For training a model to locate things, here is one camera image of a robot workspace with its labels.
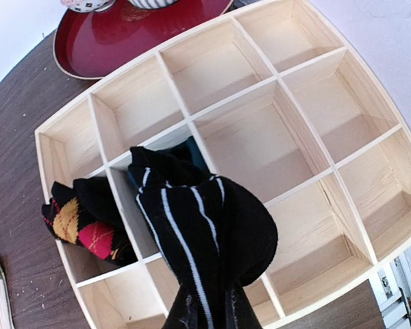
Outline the red round plate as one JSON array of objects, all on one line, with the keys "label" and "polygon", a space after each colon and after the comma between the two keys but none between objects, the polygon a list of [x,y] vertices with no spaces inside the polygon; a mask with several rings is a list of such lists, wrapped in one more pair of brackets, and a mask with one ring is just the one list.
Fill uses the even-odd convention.
[{"label": "red round plate", "polygon": [[181,0],[146,10],[116,1],[102,12],[67,10],[55,32],[53,55],[66,74],[101,79],[168,39],[222,15],[231,4]]}]

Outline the black white striped sock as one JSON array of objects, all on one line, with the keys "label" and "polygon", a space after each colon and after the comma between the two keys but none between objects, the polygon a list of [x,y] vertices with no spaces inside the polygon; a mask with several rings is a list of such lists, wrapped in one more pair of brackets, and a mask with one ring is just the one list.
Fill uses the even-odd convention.
[{"label": "black white striped sock", "polygon": [[225,328],[225,292],[271,264],[277,226],[263,203],[221,175],[195,185],[148,184],[136,203],[179,287],[195,294],[205,328]]}]

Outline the wooden compartment box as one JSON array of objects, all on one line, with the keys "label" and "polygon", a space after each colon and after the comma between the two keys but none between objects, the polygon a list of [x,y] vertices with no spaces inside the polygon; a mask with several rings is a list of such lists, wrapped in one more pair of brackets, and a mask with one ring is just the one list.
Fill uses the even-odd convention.
[{"label": "wooden compartment box", "polygon": [[124,64],[35,131],[42,189],[107,177],[138,260],[58,243],[91,328],[159,328],[178,289],[127,183],[129,148],[193,137],[279,232],[248,288],[265,328],[346,294],[411,246],[411,132],[355,49],[307,1],[259,1]]}]

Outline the white patterned bowl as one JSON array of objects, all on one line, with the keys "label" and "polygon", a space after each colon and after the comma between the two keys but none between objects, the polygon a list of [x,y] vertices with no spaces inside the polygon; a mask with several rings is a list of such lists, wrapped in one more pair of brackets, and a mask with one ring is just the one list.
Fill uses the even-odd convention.
[{"label": "white patterned bowl", "polygon": [[107,10],[115,0],[61,0],[60,3],[74,12],[89,13]]}]

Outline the teal rolled sock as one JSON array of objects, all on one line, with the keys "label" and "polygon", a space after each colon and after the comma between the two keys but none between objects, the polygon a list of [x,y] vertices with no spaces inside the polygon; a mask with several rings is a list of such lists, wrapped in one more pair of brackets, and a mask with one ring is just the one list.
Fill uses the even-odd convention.
[{"label": "teal rolled sock", "polygon": [[153,151],[131,147],[132,162],[127,176],[134,188],[148,184],[195,185],[210,176],[210,171],[193,137],[168,148]]}]

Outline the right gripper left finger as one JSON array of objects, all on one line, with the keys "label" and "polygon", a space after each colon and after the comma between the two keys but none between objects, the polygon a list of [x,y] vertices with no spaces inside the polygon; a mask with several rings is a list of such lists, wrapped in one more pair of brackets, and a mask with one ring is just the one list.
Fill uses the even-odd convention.
[{"label": "right gripper left finger", "polygon": [[185,286],[181,286],[163,329],[200,329],[205,328],[206,319],[198,297],[192,294]]}]

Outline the grey striped cup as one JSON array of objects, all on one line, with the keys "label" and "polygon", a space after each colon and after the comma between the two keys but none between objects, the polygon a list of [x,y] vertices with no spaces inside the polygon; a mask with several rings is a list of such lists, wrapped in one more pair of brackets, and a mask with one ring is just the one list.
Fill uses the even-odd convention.
[{"label": "grey striped cup", "polygon": [[157,10],[169,7],[170,5],[177,3],[177,0],[129,0],[129,2],[140,9]]}]

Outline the black argyle rolled sock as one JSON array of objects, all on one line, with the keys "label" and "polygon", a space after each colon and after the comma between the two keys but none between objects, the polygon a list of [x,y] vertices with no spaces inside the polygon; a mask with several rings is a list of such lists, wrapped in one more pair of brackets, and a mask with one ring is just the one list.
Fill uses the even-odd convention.
[{"label": "black argyle rolled sock", "polygon": [[48,231],[63,243],[118,267],[138,260],[106,177],[78,178],[72,187],[54,182],[41,213]]}]

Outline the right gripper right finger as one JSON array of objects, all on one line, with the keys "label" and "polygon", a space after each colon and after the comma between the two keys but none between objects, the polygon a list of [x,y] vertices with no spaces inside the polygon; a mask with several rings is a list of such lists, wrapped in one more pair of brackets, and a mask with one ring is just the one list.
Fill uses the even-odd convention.
[{"label": "right gripper right finger", "polygon": [[225,292],[224,324],[227,329],[262,329],[239,282]]}]

